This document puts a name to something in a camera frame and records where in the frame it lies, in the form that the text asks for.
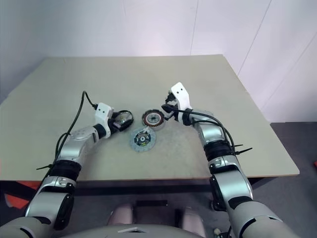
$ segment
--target gray floor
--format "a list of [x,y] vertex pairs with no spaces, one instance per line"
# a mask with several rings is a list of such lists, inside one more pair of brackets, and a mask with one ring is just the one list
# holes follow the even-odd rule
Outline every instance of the gray floor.
[[[317,234],[317,122],[273,123],[272,128],[300,170],[296,177],[276,178],[254,190],[255,200],[265,203],[295,233],[302,237]],[[211,237],[214,228],[225,231],[229,227],[224,212],[209,209],[210,193],[171,193],[150,195],[77,196],[69,226],[54,237],[105,225],[110,212],[122,203],[136,200],[168,200],[168,207],[137,210],[140,223],[173,225],[174,209],[189,206],[203,218]]]

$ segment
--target beige tabletop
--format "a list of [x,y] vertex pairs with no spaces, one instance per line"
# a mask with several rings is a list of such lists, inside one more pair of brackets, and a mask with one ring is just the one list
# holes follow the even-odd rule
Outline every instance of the beige tabletop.
[[[0,105],[0,180],[41,180],[53,161],[86,90],[94,103],[130,110],[126,132],[103,139],[87,156],[79,180],[207,178],[207,160],[196,131],[169,120],[156,144],[138,153],[129,145],[141,115],[160,109],[168,90],[182,82],[193,109],[213,112],[236,144],[253,147],[238,156],[248,177],[297,175],[298,168],[226,59],[215,56],[50,58]],[[74,129],[94,125],[86,101]]]

